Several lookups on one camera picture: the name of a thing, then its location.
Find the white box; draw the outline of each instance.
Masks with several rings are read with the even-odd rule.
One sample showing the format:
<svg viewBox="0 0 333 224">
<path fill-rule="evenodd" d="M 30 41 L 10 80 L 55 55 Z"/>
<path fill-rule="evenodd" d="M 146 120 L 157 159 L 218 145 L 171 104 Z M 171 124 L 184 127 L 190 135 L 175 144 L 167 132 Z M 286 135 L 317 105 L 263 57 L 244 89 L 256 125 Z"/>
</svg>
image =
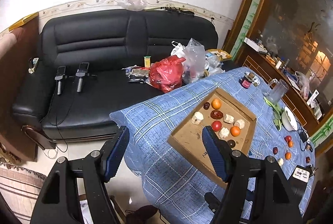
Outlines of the white box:
<svg viewBox="0 0 333 224">
<path fill-rule="evenodd" d="M 252 47 L 257 52 L 259 52 L 259 51 L 267 52 L 266 49 L 258 46 L 254 41 L 252 41 L 251 39 L 249 39 L 247 37 L 245 37 L 244 42 L 247 43 L 250 47 Z"/>
</svg>

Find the sofa armrest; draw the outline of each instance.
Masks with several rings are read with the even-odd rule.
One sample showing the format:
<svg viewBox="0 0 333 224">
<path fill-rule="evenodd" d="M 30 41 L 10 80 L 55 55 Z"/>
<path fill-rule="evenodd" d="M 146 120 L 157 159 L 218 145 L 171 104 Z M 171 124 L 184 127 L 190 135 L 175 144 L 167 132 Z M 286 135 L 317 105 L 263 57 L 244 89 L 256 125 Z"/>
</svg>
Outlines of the sofa armrest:
<svg viewBox="0 0 333 224">
<path fill-rule="evenodd" d="M 21 124 L 41 129 L 40 121 L 46 116 L 55 88 L 56 71 L 39 62 L 32 74 L 27 74 L 12 105 L 13 117 Z"/>
</svg>

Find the tin can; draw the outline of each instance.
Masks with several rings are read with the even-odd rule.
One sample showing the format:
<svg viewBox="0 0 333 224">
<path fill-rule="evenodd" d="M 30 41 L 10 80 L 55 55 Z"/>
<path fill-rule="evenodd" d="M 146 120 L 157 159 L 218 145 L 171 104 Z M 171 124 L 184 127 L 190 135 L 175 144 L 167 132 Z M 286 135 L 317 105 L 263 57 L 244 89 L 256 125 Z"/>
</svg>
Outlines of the tin can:
<svg viewBox="0 0 333 224">
<path fill-rule="evenodd" d="M 150 58 L 151 56 L 144 56 L 144 66 L 150 68 Z"/>
</svg>

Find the cardboard item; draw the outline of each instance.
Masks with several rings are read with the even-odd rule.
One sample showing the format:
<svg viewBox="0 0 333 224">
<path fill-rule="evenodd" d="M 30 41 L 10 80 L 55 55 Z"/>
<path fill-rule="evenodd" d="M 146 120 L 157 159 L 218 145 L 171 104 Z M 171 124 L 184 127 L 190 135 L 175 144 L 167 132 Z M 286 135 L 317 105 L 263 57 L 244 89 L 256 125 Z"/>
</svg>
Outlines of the cardboard item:
<svg viewBox="0 0 333 224">
<path fill-rule="evenodd" d="M 233 139 L 236 142 L 236 146 L 233 150 L 239 150 L 247 155 L 254 136 L 257 118 L 248 108 L 221 88 L 212 91 L 191 113 L 189 113 L 189 115 L 187 115 L 187 117 L 171 133 L 168 138 L 168 143 L 210 180 L 225 189 L 227 184 L 216 175 L 201 137 L 203 128 L 207 125 L 211 125 L 212 122 L 215 121 L 215 119 L 210 117 L 210 113 L 214 109 L 210 105 L 209 109 L 205 110 L 203 108 L 204 103 L 212 103 L 215 98 L 221 100 L 222 106 L 219 110 L 223 114 L 233 116 L 235 121 L 238 119 L 243 119 L 245 121 L 245 127 L 240 131 L 239 136 L 234 137 L 230 133 L 225 140 L 228 141 Z M 191 118 L 196 111 L 199 111 L 204 115 L 204 119 L 199 125 L 191 123 Z M 219 121 L 221 121 L 222 127 L 228 128 L 229 131 L 231 127 L 234 126 L 233 124 L 224 122 L 223 118 Z"/>
<path fill-rule="evenodd" d="M 255 51 L 259 52 L 267 52 L 267 50 L 265 48 L 262 48 L 260 46 L 258 46 L 254 41 L 252 41 L 251 39 L 245 37 L 244 42 L 247 43 L 250 47 L 252 47 Z"/>
</svg>

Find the sofa backrest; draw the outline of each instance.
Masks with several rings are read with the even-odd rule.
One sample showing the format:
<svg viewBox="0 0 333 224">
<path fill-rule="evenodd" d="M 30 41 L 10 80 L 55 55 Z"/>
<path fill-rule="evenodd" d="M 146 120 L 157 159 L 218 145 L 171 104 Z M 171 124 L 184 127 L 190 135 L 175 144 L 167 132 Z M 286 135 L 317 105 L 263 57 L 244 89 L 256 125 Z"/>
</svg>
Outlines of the sofa backrest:
<svg viewBox="0 0 333 224">
<path fill-rule="evenodd" d="M 144 56 L 154 63 L 170 56 L 172 41 L 187 45 L 190 38 L 205 49 L 217 47 L 215 27 L 202 17 L 116 9 L 53 18 L 43 28 L 40 45 L 46 65 L 75 71 L 89 62 L 91 71 L 103 71 L 142 66 Z"/>
</svg>

